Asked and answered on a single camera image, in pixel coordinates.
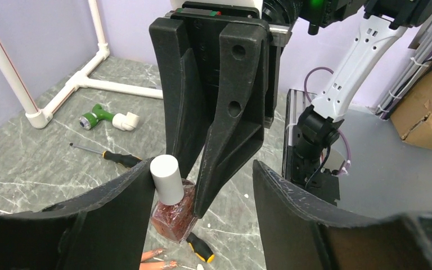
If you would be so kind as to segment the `white pvc pipe frame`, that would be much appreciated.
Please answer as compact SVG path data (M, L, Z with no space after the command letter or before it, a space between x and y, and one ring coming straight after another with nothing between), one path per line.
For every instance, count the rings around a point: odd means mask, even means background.
M146 1L100 1L113 56L154 62L148 27L156 17ZM0 1L0 41L33 98L95 55L97 37L87 1ZM22 105L0 70L0 126Z

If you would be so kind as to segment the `glitter nail polish bottle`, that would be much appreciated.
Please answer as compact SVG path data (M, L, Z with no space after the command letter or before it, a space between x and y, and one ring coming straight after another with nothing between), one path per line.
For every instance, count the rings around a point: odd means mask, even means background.
M150 163L157 202L151 214L151 224L166 239L184 241L197 218L194 216L195 184L181 177L178 160L172 155L160 155Z

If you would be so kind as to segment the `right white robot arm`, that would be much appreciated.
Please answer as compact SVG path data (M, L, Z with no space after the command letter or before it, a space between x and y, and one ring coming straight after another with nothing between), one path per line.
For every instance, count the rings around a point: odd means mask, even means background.
M339 181L323 171L356 91L432 1L183 1L149 27L163 91L166 151L186 177L201 159L193 214L261 148L274 118L280 58L297 19L308 33L364 10L332 80L302 112L289 181L334 204Z

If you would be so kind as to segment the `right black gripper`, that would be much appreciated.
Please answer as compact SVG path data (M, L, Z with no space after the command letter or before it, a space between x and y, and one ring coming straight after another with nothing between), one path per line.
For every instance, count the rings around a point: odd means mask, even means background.
M222 187L261 148L264 127L273 123L280 59L291 37L291 5L172 1L171 11L149 32L163 91L166 153L177 158L183 178L205 143L193 209L202 218ZM210 128L203 89L212 106L218 91Z

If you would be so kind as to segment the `green valve pvc fitting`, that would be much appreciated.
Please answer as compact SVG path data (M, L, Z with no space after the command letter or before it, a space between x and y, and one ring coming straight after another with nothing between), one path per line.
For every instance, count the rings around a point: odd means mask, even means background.
M78 123L82 128L91 130L103 120L111 122L113 127L121 131L132 131L137 127L140 117L131 112L113 114L104 110L100 104L95 104L90 112L78 118Z

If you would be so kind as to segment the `near black yellow screwdriver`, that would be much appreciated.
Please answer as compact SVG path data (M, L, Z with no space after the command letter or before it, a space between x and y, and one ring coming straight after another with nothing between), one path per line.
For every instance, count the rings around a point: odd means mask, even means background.
M204 240L197 237L193 232L188 235L186 242L202 261L205 263L211 263L213 261L215 255L210 246Z

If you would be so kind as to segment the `far black yellow screwdriver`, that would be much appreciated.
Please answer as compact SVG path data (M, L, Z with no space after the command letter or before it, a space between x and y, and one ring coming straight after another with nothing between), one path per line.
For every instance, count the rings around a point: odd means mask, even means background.
M131 154L123 155L123 154L113 153L110 151L98 151L98 150L95 150L95 149L92 149L89 147L76 145L74 143L69 143L69 146L76 148L76 149L89 151L89 152L92 152L95 154L100 154L105 160L109 160L109 161L112 161L114 163L120 164L123 167L128 168L128 169L136 166L138 163L140 163L142 161L142 159L140 159L139 157L133 156Z

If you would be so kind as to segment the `black yellow screwdriver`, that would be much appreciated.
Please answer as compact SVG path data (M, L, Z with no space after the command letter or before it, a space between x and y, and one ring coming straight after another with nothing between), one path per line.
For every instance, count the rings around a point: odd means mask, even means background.
M193 232L188 235L186 242L202 261L205 263L211 263L213 261L215 255L210 246L204 240L197 237Z
M76 148L76 149L89 151L89 152L92 152L95 154L100 154L105 160L109 160L109 161L112 161L114 163L120 164L123 167L128 168L128 169L136 166L138 163L140 163L142 161L142 159L140 159L139 157L133 156L131 154L123 155L123 154L113 153L110 151L98 151L98 150L95 150L95 149L92 149L89 147L76 145L74 143L69 143L69 146Z

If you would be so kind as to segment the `mannequin practice hand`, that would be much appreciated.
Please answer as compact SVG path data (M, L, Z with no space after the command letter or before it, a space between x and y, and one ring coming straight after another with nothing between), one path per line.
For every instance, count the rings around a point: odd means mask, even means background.
M175 269L179 266L175 260L163 260L158 256L166 251L165 248L157 248L149 251L144 251L141 255L139 270L162 270L162 269Z

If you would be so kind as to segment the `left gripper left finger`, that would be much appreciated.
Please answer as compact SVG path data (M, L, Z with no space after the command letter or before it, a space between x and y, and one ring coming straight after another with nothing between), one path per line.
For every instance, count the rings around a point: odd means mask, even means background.
M139 269L155 191L150 163L41 211L0 215L0 269Z

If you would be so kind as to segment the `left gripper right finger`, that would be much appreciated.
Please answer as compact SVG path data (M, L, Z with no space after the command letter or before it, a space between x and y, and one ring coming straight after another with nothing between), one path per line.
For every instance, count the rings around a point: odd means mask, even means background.
M372 219L331 205L253 162L268 269L432 269L432 212Z

